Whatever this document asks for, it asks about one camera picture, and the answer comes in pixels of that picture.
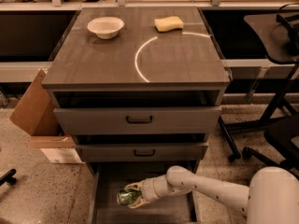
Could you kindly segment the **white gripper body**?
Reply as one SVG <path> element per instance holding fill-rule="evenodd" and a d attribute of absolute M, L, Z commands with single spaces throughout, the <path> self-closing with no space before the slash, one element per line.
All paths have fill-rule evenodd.
<path fill-rule="evenodd" d="M 153 203 L 169 194 L 170 186 L 165 175 L 147 178 L 142 182 L 141 193 L 146 203 Z"/>

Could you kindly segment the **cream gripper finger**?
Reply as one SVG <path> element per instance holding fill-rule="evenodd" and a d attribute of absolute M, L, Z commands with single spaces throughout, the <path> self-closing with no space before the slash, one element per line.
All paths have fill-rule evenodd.
<path fill-rule="evenodd" d="M 129 191 L 129 190 L 138 190 L 140 191 L 142 189 L 142 185 L 143 185 L 143 181 L 139 181 L 139 182 L 135 182 L 135 183 L 132 183 L 132 184 L 128 184 L 124 187 L 124 189 L 126 191 Z"/>
<path fill-rule="evenodd" d="M 141 207 L 145 204 L 147 204 L 147 202 L 141 200 L 140 202 L 135 202 L 133 204 L 129 204 L 128 207 L 131 208 L 131 209 L 136 209 L 136 208 L 139 208 L 139 207 Z"/>

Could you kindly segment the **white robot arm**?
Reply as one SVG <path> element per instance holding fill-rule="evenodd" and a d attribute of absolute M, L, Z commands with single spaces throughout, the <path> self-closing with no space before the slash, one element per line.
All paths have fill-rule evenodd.
<path fill-rule="evenodd" d="M 299 180 L 278 167 L 259 170 L 247 186 L 196 175 L 181 166 L 130 184 L 118 203 L 130 208 L 197 191 L 244 215 L 247 224 L 299 224 Z"/>

